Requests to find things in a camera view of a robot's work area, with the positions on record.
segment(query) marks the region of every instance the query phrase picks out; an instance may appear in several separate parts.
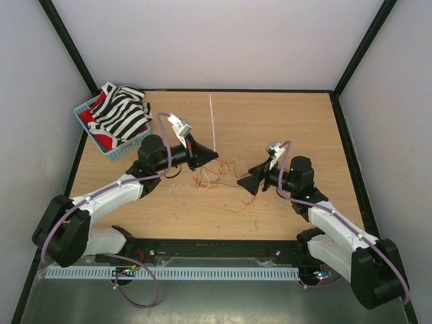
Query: gray floor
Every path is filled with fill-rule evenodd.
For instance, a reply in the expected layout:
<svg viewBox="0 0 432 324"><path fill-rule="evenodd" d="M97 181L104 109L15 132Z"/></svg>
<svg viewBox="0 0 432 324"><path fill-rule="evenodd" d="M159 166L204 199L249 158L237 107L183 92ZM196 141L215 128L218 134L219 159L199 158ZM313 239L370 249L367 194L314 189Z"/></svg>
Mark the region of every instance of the gray floor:
<svg viewBox="0 0 432 324"><path fill-rule="evenodd" d="M160 281L161 301L137 309L114 291L109 280L38 279L23 323L406 323L401 307L363 308L346 281L322 290L296 282ZM151 300L154 283L125 288L139 303Z"/></svg>

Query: plastic basket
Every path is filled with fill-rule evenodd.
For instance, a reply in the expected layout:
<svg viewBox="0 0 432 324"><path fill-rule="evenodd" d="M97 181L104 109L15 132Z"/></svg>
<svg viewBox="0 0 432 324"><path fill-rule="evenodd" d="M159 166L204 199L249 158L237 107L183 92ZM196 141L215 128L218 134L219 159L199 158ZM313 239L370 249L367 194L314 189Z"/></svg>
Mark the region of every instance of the plastic basket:
<svg viewBox="0 0 432 324"><path fill-rule="evenodd" d="M110 151L106 151L103 146L99 144L99 142L94 138L94 136L90 133L90 131L87 128L87 125L80 119L80 114L83 111L89 110L92 106L92 104L97 100L97 97L87 101L86 103L83 103L82 105L79 105L74 109L74 115L78 119L78 121L81 123L82 127L86 130L87 134L93 139L93 142L96 143L99 150L106 156L110 161L114 162L118 160L120 157L123 157L124 155L128 154L129 152L133 151L136 147L141 145L142 139L148 135L150 135L151 130L150 126L147 124L147 130L143 131L142 133L139 133L136 137L132 138L131 140L117 146L116 148L113 148Z"/></svg>

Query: wooden table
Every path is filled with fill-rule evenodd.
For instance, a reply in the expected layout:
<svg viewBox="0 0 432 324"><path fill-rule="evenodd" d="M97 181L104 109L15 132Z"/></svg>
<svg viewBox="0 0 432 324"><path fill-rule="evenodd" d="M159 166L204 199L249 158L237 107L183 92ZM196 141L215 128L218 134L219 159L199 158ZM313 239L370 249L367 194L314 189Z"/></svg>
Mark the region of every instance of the wooden table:
<svg viewBox="0 0 432 324"><path fill-rule="evenodd" d="M237 174L262 163L265 147L272 141L292 141L290 158L311 158L315 184L347 218L363 228L350 173L342 148L333 109L326 93L212 92L216 151L225 162L236 164ZM199 143L213 148L208 92L148 91L153 115L174 113L188 118L192 135ZM178 144L165 122L170 145ZM156 120L153 133L160 134ZM104 157L87 139L78 167L72 197L91 192L113 180L136 160L132 152L115 163ZM220 164L207 167L217 172ZM232 186L231 171L221 181ZM214 180L211 172L206 174ZM275 188L251 197L245 189L219 185L214 189L197 188L191 172L183 167L172 179L163 178L158 187L141 200L124 205L100 220L95 227L120 225L137 238L293 240L311 227L275 193Z"/></svg>

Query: black and white striped fabric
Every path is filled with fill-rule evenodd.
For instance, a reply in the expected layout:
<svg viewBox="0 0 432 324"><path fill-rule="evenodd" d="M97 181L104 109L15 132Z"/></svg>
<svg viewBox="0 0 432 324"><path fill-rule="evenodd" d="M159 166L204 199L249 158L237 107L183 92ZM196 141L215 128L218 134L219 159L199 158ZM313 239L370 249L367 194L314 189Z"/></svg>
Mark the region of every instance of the black and white striped fabric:
<svg viewBox="0 0 432 324"><path fill-rule="evenodd" d="M152 119L149 103L143 103L144 93L131 86L106 83L104 101L91 110L99 129L113 135L121 144L137 136L145 123Z"/></svg>

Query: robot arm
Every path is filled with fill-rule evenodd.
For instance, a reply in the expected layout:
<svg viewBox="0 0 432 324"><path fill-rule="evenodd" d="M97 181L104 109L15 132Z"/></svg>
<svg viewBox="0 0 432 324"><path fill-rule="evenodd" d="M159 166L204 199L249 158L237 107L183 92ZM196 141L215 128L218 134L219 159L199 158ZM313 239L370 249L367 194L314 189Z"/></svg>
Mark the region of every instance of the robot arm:
<svg viewBox="0 0 432 324"><path fill-rule="evenodd" d="M281 170L277 168L277 159L281 155L282 146L280 143L271 143L266 148L270 157L264 163L249 169L251 175L237 183L253 195L258 193L262 180L262 191L268 190L270 186L278 187ZM305 254L304 259L318 259L335 269L350 282L354 295L366 308L372 309L403 296L401 281L363 239L381 251L406 282L396 245L391 240L380 240L364 232L337 212L328 198L315 187L313 178L311 160L294 157L289 171L283 171L281 182L282 190L289 192L293 199L293 210L319 228L304 231L297 236L299 246L304 246L304 241L307 243L307 248L299 248Z"/></svg>
<svg viewBox="0 0 432 324"><path fill-rule="evenodd" d="M187 163L191 170L195 170L219 157L216 152L195 141L190 134L192 126L186 119L171 114L168 120L181 142L170 148L172 167ZM128 240L134 239L128 232L116 226L109 229L92 229L91 226L120 206L151 193L161 178L140 179L156 176L158 171L167 167L167 148L162 138L158 135L145 137L138 149L138 160L116 181L83 196L56 196L34 231L32 241L42 248L53 226L65 212L80 205L55 232L47 254L60 266L68 267L84 255L119 253L127 248Z"/></svg>

